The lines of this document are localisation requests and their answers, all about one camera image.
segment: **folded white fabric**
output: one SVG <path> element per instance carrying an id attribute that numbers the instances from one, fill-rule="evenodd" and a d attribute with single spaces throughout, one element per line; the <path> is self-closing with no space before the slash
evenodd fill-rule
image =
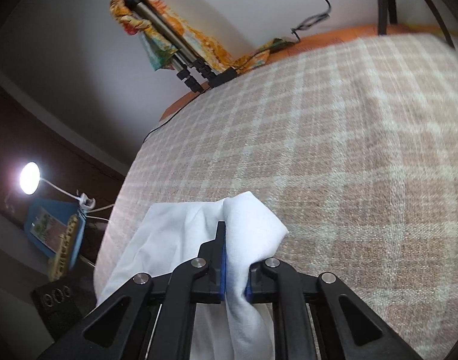
<path id="1" fill-rule="evenodd" d="M 265 305 L 245 300 L 249 266 L 275 254 L 287 233 L 281 221 L 251 192 L 218 202 L 156 203 L 124 250 L 98 304 L 139 272 L 172 272 L 197 257 L 226 222 L 225 305 L 198 305 L 192 335 L 193 360 L 274 358 L 273 323 Z"/>

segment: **white lamp clamp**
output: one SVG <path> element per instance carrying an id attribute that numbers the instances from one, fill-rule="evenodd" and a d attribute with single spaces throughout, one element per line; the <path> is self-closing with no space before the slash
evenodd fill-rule
<path id="1" fill-rule="evenodd" d="M 38 165 L 35 162 L 29 162 L 24 167 L 24 169 L 22 169 L 21 172 L 21 177 L 19 179 L 21 189 L 28 195 L 32 195 L 35 192 L 35 190 L 37 190 L 40 181 L 43 181 L 49 184 L 51 187 L 54 187 L 56 190 L 78 200 L 79 206 L 83 211 L 89 211 L 95 207 L 95 199 L 89 199 L 89 197 L 85 193 L 81 193 L 80 196 L 72 195 L 69 192 L 63 190 L 62 188 L 59 188 L 57 185 L 52 184 L 50 181 L 41 178 Z"/>

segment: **plaid tablecloth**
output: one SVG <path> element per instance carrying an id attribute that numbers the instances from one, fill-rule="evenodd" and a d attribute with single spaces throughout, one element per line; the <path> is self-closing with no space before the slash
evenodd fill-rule
<path id="1" fill-rule="evenodd" d="M 458 339 L 458 60 L 431 35 L 358 39 L 241 76 L 142 145 L 95 268 L 100 293 L 148 208 L 252 191 L 277 256 L 332 271 L 426 359 Z"/>

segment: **beige plaid blanket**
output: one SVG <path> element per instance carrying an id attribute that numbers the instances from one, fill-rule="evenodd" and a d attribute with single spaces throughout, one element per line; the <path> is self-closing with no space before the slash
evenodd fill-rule
<path id="1" fill-rule="evenodd" d="M 359 39 L 200 96 L 143 144 L 95 268 L 100 293 L 149 206 L 252 191 L 277 256 L 337 274 L 422 357 L 458 339 L 458 59 L 431 35 Z"/>

